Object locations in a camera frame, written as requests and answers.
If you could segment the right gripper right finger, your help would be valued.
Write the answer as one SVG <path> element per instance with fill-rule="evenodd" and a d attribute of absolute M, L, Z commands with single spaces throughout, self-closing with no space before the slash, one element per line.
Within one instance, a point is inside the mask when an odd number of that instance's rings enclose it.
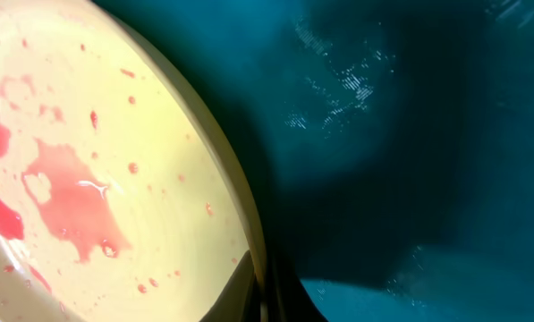
<path fill-rule="evenodd" d="M 268 321 L 326 322 L 284 256 L 269 255 L 266 296 Z"/>

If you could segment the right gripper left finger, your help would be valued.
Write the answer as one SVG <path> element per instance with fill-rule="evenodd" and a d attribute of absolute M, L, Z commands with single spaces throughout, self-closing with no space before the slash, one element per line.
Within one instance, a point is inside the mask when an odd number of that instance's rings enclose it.
<path fill-rule="evenodd" d="M 250 252 L 246 251 L 215 304 L 201 322 L 243 322 L 254 283 L 254 266 Z"/>

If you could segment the yellow green plate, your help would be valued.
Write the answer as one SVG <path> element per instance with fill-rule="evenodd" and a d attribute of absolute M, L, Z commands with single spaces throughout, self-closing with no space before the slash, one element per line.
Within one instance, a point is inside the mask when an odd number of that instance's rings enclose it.
<path fill-rule="evenodd" d="M 201 321 L 258 211 L 180 72 L 89 1 L 0 0 L 0 320 Z"/>

